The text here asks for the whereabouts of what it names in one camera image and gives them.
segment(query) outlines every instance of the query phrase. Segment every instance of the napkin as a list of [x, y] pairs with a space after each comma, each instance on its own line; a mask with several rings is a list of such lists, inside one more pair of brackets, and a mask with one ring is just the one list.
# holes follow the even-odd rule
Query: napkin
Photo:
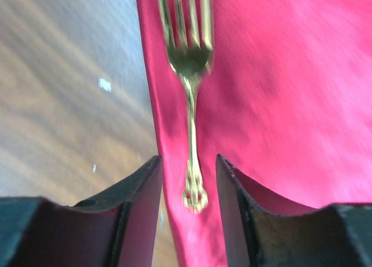
[[214, 67], [196, 107], [209, 206], [194, 215], [181, 200], [188, 158], [184, 89], [167, 61], [158, 0], [137, 0], [180, 266], [227, 264], [217, 154], [310, 207], [372, 201], [372, 0], [212, 1]]

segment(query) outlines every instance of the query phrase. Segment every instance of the wood grain surface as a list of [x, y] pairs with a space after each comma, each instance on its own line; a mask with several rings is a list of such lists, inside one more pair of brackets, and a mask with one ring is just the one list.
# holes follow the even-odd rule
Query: wood grain surface
[[[0, 196], [74, 205], [156, 148], [135, 0], [0, 0]], [[164, 201], [153, 266], [177, 266]]]

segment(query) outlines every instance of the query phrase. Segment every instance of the metal fork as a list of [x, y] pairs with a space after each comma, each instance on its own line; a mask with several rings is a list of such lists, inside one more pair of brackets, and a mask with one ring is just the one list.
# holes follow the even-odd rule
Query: metal fork
[[203, 187], [203, 178], [196, 148], [196, 98], [201, 84], [201, 75], [211, 70], [213, 52], [213, 19], [210, 0], [201, 0], [202, 41], [199, 39], [198, 18], [195, 0], [188, 0], [190, 9], [190, 35], [192, 45], [188, 45], [185, 20], [181, 0], [174, 0], [178, 45], [174, 43], [172, 23], [167, 0], [159, 0], [159, 10], [163, 25], [168, 60], [171, 68], [181, 79], [187, 98], [189, 158], [183, 203], [193, 213], [200, 213], [208, 205], [208, 196]]

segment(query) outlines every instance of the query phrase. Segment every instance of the fork handle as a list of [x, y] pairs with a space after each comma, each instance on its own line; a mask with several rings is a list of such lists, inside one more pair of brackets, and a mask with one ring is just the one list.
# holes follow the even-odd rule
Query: fork handle
[[187, 98], [189, 145], [183, 202], [186, 207], [192, 209], [193, 213], [200, 213], [208, 205], [208, 196], [203, 188], [203, 177], [199, 166], [198, 149], [196, 147], [196, 100], [198, 97], [200, 77], [193, 76], [182, 81]]

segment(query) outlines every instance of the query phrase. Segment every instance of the fork tine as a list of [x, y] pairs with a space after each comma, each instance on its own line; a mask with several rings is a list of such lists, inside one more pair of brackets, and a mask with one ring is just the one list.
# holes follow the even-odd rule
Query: fork tine
[[191, 41], [195, 46], [200, 47], [198, 15], [196, 14], [195, 0], [188, 0], [191, 19]]
[[182, 1], [174, 0], [174, 8], [176, 9], [176, 25], [177, 25], [178, 39], [180, 40], [180, 47], [186, 48], [187, 37], [186, 37], [184, 12], [182, 9]]
[[205, 47], [213, 49], [213, 18], [210, 0], [201, 0], [202, 39]]
[[174, 46], [172, 22], [170, 20], [167, 0], [158, 0], [158, 3], [166, 46]]

